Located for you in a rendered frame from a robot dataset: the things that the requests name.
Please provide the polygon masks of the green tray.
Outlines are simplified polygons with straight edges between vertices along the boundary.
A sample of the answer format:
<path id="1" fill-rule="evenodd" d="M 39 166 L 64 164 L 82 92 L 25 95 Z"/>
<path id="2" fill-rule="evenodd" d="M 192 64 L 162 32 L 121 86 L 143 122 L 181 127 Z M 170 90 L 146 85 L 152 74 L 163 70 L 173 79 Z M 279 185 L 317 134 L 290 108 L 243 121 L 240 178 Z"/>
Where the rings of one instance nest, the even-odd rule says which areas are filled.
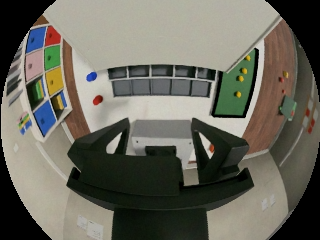
<path id="1" fill-rule="evenodd" d="M 213 118 L 245 119 L 256 84 L 259 49 L 255 47 L 248 56 L 250 61 L 244 58 L 230 72 L 219 72 L 218 86 L 211 113 Z M 247 70 L 246 74 L 243 74 L 243 68 Z M 239 81 L 239 76 L 243 77 L 242 82 Z M 240 92 L 241 96 L 237 97 L 236 92 Z"/>

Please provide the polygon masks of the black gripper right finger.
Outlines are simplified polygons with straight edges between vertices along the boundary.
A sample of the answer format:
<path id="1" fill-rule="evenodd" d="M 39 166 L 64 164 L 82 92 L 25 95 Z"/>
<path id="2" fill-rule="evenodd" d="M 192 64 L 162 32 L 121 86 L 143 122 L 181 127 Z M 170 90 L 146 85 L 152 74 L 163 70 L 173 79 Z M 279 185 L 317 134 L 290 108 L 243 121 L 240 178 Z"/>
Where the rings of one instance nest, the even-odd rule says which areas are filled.
<path id="1" fill-rule="evenodd" d="M 214 146 L 211 158 L 204 148 L 199 132 Z M 207 183 L 219 169 L 238 165 L 250 148 L 245 139 L 195 117 L 192 117 L 191 133 L 199 184 Z"/>

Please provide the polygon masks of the blue plug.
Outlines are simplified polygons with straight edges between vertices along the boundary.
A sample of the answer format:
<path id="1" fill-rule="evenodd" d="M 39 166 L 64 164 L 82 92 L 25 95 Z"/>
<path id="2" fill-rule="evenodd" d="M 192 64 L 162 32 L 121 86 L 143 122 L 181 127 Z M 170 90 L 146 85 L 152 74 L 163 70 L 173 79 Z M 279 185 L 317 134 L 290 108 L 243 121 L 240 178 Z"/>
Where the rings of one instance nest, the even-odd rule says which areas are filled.
<path id="1" fill-rule="evenodd" d="M 88 82 L 94 81 L 97 78 L 97 73 L 96 72 L 91 72 L 86 76 L 86 80 Z"/>

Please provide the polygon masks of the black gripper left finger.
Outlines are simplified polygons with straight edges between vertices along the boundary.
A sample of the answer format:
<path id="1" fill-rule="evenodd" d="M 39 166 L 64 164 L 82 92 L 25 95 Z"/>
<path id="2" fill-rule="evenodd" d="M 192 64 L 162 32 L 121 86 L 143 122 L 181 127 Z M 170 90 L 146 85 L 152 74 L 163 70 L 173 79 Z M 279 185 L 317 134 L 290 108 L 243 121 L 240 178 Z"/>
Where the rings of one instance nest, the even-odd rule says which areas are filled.
<path id="1" fill-rule="evenodd" d="M 129 117 L 75 139 L 72 146 L 89 149 L 90 151 L 107 153 L 107 145 L 110 144 L 120 133 L 121 136 L 113 154 L 126 155 L 130 133 Z"/>

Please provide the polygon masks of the orange pocket multimeter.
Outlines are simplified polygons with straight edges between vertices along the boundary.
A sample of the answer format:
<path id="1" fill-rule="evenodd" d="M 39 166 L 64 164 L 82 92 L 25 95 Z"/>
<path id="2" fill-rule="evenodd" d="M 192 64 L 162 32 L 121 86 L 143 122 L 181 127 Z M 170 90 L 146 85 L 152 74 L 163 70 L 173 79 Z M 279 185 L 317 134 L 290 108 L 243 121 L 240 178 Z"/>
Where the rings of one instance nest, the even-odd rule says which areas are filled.
<path id="1" fill-rule="evenodd" d="M 213 145 L 211 145 L 211 147 L 210 147 L 210 149 L 209 149 L 209 150 L 210 150 L 210 152 L 211 152 L 211 153 L 213 153 L 213 152 L 214 152 L 214 147 L 213 147 Z"/>

